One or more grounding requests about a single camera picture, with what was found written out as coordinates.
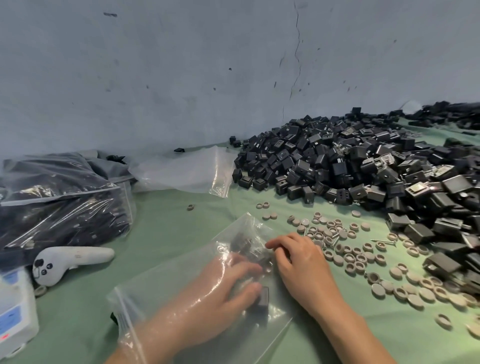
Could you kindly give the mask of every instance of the gray wall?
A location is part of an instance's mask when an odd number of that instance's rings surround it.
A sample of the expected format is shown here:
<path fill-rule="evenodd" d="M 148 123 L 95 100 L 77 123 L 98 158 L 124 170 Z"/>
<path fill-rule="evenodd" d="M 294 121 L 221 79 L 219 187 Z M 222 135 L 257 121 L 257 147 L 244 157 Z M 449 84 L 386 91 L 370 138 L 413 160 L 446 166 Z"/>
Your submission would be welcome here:
<path fill-rule="evenodd" d="M 478 0 L 3 0 L 0 157 L 479 101 L 479 18 Z"/>

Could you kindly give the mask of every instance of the right hand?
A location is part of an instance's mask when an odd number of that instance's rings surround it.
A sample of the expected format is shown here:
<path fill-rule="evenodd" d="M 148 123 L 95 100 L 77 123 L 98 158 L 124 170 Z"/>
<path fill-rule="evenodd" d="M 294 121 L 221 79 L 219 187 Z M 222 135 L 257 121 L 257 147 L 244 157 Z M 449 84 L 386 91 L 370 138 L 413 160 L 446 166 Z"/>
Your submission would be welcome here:
<path fill-rule="evenodd" d="M 280 235 L 269 240 L 265 247 L 275 250 L 285 286 L 310 315 L 316 316 L 324 305 L 343 301 L 322 249 L 309 237 L 297 233 Z"/>

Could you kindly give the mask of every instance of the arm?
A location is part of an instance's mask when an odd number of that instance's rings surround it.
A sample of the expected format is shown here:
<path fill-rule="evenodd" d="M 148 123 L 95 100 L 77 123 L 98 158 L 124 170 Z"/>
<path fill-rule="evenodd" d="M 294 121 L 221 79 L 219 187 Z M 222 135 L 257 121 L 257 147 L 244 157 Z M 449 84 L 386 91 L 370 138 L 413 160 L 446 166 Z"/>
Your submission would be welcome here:
<path fill-rule="evenodd" d="M 131 364 L 126 357 L 142 355 L 148 364 L 166 364 L 181 350 L 204 343 L 225 331 L 257 299 L 262 285 L 250 283 L 233 298 L 234 284 L 262 267 L 239 254 L 212 260 L 201 274 L 148 321 L 135 328 L 139 348 L 118 348 L 105 364 Z"/>
<path fill-rule="evenodd" d="M 275 249 L 285 286 L 321 326 L 343 364 L 395 363 L 363 317 L 343 300 L 320 247 L 294 233 L 272 239 L 266 247 Z"/>

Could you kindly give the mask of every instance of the green tablecloth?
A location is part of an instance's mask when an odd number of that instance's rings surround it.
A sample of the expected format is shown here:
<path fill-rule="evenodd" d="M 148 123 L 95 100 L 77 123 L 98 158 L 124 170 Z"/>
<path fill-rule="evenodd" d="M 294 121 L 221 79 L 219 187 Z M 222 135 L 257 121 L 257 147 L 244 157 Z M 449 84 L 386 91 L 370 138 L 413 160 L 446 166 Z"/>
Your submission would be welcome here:
<path fill-rule="evenodd" d="M 423 139 L 432 144 L 441 145 L 445 136 L 479 144 L 475 137 L 438 130 L 427 132 Z M 118 335 L 117 327 L 109 318 L 107 293 L 151 267 L 208 243 L 247 211 L 261 218 L 264 211 L 255 208 L 258 202 L 269 201 L 269 212 L 278 214 L 277 220 L 266 222 L 278 234 L 294 230 L 286 222 L 288 215 L 311 219 L 315 211 L 329 219 L 342 219 L 344 226 L 359 221 L 370 223 L 370 232 L 360 231 L 357 239 L 348 240 L 347 244 L 352 247 L 361 247 L 369 239 L 384 239 L 388 233 L 381 213 L 368 213 L 355 205 L 336 206 L 322 198 L 316 198 L 313 206 L 306 206 L 300 200 L 291 202 L 285 196 L 276 196 L 272 189 L 259 193 L 232 185 L 226 199 L 168 190 L 137 194 L 135 200 L 138 213 L 132 231 L 125 239 L 105 245 L 115 249 L 116 258 L 110 264 L 69 272 L 47 295 L 39 298 L 40 333 L 23 352 L 10 359 L 10 363 L 103 363 L 114 350 Z M 195 209 L 187 211 L 188 204 L 195 204 Z M 355 208 L 362 211 L 360 219 L 350 214 Z M 423 257 L 409 256 L 400 243 L 397 247 L 389 246 L 385 256 L 386 267 L 370 265 L 367 270 L 394 281 L 388 270 L 402 262 L 410 270 L 423 274 Z M 451 304 L 435 302 L 426 303 L 420 312 L 392 296 L 377 300 L 363 277 L 352 278 L 344 268 L 333 264 L 331 269 L 345 300 L 366 318 L 370 329 L 399 363 L 479 362 L 480 340 L 471 337 L 465 328 L 474 314 L 480 314 L 478 308 L 460 312 Z M 405 282 L 403 279 L 395 285 Z M 435 323 L 433 318 L 437 313 L 450 316 L 453 331 L 446 331 Z M 304 313 L 294 318 L 266 361 L 272 364 L 339 362 L 325 335 Z"/>

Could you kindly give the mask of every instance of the plastic bag of black parts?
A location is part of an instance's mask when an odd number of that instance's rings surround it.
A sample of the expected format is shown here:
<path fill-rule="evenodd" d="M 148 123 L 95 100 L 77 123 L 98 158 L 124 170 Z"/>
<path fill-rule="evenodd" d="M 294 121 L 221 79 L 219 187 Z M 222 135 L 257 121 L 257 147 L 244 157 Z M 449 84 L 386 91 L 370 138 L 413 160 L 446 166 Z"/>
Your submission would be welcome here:
<path fill-rule="evenodd" d="M 2 206 L 48 202 L 118 188 L 97 175 L 79 153 L 23 156 L 3 161 Z"/>
<path fill-rule="evenodd" d="M 119 188 L 41 204 L 0 206 L 0 269 L 26 266 L 51 246 L 98 246 L 126 234 L 136 207 Z"/>
<path fill-rule="evenodd" d="M 157 329 L 167 330 L 164 326 L 152 328 L 147 324 L 159 308 L 176 297 L 203 271 L 204 267 L 212 262 L 216 263 L 212 259 L 218 259 L 225 263 L 224 269 L 221 270 L 222 274 L 212 279 L 213 287 L 205 288 L 207 292 L 213 292 L 221 286 L 225 271 L 228 270 L 226 262 L 231 257 L 230 253 L 235 252 L 264 268 L 264 273 L 258 281 L 264 287 L 268 287 L 268 307 L 264 307 L 264 310 L 255 310 L 255 307 L 251 307 L 219 336 L 181 351 L 173 362 L 256 363 L 286 328 L 298 307 L 287 292 L 275 264 L 272 266 L 272 253 L 264 247 L 266 241 L 275 235 L 269 227 L 247 213 L 219 233 L 208 245 L 158 265 L 117 286 L 108 295 L 108 300 L 119 324 L 119 344 L 129 363 L 149 363 L 148 353 L 144 352 L 144 348 L 154 344 L 150 340 L 158 337 Z M 238 292 L 244 283 L 245 280 L 238 281 L 230 297 Z M 184 314 L 182 307 L 191 309 L 204 297 L 202 293 L 193 295 L 191 304 L 185 302 L 185 306 L 175 305 L 175 309 Z"/>
<path fill-rule="evenodd" d="M 213 146 L 187 153 L 133 157 L 129 171 L 135 191 L 176 189 L 228 197 L 236 153 Z"/>

